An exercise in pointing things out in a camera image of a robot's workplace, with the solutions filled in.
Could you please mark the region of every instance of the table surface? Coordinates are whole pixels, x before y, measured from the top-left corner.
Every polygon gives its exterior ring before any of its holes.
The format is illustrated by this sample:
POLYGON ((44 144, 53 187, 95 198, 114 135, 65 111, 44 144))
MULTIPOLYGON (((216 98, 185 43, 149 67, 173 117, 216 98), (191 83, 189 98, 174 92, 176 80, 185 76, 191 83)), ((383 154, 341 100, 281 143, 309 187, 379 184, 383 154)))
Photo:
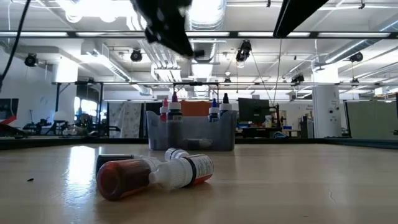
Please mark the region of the table surface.
POLYGON ((207 153, 208 183, 120 202, 96 190, 99 153, 163 157, 127 144, 1 151, 1 223, 398 223, 398 151, 237 145, 207 153))

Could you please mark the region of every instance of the clear plastic bin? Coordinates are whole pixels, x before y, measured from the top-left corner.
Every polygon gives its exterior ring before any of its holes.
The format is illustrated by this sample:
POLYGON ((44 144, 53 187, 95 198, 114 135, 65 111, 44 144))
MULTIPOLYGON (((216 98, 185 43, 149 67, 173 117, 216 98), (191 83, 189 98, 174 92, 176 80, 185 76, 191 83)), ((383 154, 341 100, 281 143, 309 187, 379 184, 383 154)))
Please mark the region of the clear plastic bin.
MULTIPOLYGON (((235 147, 237 111, 227 111, 219 121, 210 123, 207 116, 183 117, 184 150, 232 151, 235 147)), ((166 122, 153 111, 147 111, 149 148, 166 151, 166 122)))

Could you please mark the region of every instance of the ceiling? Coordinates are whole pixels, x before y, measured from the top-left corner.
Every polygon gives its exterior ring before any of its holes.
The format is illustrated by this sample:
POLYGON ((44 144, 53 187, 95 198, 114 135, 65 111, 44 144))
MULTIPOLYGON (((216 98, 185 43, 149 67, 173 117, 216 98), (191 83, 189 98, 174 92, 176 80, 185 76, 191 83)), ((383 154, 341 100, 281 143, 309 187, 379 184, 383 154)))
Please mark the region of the ceiling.
MULTIPOLYGON (((281 0, 271 1, 271 7, 265 7, 266 1, 228 0, 223 30, 260 30, 272 31, 279 15, 281 0)), ((398 2, 396 0, 367 0, 364 9, 358 9, 360 0, 330 0, 323 9, 318 10, 295 31, 373 31, 377 32, 384 25, 398 21, 398 2)), ((114 7, 108 7, 107 12, 116 12, 121 8, 129 12, 129 1, 113 1, 114 7)), ((0 30, 16 30, 21 16, 24 1, 0 0, 0 30)), ((24 30, 129 30, 126 25, 126 17, 120 16, 114 22, 103 22, 99 17, 91 15, 84 17, 77 23, 70 23, 65 18, 64 9, 58 8, 56 0, 32 1, 24 30)), ((92 11, 100 11, 98 6, 93 5, 92 11)), ((98 63, 85 60, 86 55, 81 55, 80 45, 84 40, 49 40, 49 39, 22 39, 21 45, 29 46, 55 46, 70 54, 73 54, 82 61, 82 64, 89 69, 79 69, 80 77, 94 77, 96 80, 120 81, 109 69, 98 63)), ((231 73, 233 82, 259 82, 260 76, 264 81, 281 82, 284 79, 290 81, 296 71, 289 73, 304 60, 316 59, 317 55, 327 55, 340 47, 350 43, 351 40, 342 39, 252 39, 252 54, 246 60, 244 68, 238 68, 235 62, 236 49, 240 46, 241 39, 228 39, 217 44, 216 59, 210 81, 222 81, 225 73, 231 73)), ((109 47, 111 57, 133 79, 137 81, 153 82, 150 75, 152 62, 144 53, 142 62, 132 62, 129 59, 133 49, 140 48, 136 39, 96 39, 96 45, 105 44, 109 47)), ((364 60, 383 54, 384 52, 398 46, 397 40, 382 40, 361 52, 364 60)), ((191 61, 175 56, 181 68, 181 77, 189 80, 192 78, 191 61)), ((349 81, 352 77, 378 71, 380 68, 389 66, 398 61, 398 51, 391 50, 374 60, 362 63, 351 69, 350 62, 338 62, 339 79, 349 81)), ((310 63, 300 67, 306 81, 311 80, 312 70, 310 63)), ((394 65, 391 69, 371 75, 361 80, 364 82, 378 82, 388 78, 398 77, 398 71, 394 65)), ((374 87, 367 87, 364 90, 371 91, 374 87)))

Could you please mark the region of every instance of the plastic bottle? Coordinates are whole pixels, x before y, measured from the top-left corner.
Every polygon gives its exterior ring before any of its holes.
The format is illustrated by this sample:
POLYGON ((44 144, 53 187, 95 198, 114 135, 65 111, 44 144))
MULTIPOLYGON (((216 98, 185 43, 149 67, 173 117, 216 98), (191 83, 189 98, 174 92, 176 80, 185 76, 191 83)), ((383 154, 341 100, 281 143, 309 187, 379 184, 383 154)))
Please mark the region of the plastic bottle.
POLYGON ((98 155, 96 165, 95 165, 95 176, 97 176, 98 171, 101 166, 109 161, 121 161, 127 159, 143 159, 145 156, 135 156, 135 155, 123 155, 123 154, 103 154, 98 155))
POLYGON ((211 159, 203 154, 172 159, 149 174, 151 184, 160 184, 166 189, 189 187, 210 179, 214 172, 211 159))
POLYGON ((180 148, 180 144, 183 141, 182 122, 181 103, 178 102, 177 93, 174 92, 172 102, 169 103, 169 111, 167 112, 167 147, 180 148))
POLYGON ((217 122, 218 121, 218 112, 220 109, 217 106, 216 99, 213 98, 213 102, 211 103, 211 108, 209 108, 209 122, 217 122))
POLYGON ((220 105, 220 113, 219 113, 218 119, 220 119, 221 116, 222 116, 225 112, 231 111, 231 110, 232 110, 232 105, 229 103, 228 94, 225 93, 225 94, 224 94, 224 98, 223 98, 223 103, 220 105))
POLYGON ((183 149, 170 148, 164 154, 164 159, 170 161, 172 159, 180 159, 189 156, 189 153, 183 149))
POLYGON ((169 102, 167 98, 163 101, 163 106, 160 108, 160 120, 163 122, 167 121, 167 111, 169 110, 169 102))
POLYGON ((157 159, 129 159, 105 163, 96 178, 100 194, 110 201, 119 200, 144 190, 149 174, 161 162, 157 159))

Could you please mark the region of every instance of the bottle label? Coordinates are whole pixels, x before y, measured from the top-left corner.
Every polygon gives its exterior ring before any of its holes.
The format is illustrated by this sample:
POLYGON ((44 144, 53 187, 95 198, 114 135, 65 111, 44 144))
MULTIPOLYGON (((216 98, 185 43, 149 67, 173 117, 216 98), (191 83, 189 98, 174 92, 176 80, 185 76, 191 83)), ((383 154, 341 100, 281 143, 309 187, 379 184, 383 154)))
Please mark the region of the bottle label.
POLYGON ((187 156, 185 159, 192 166, 192 180, 187 186, 203 183, 210 179, 214 173, 214 165, 206 155, 187 156))
POLYGON ((168 123, 179 123, 182 122, 182 116, 172 116, 171 119, 167 120, 168 123))

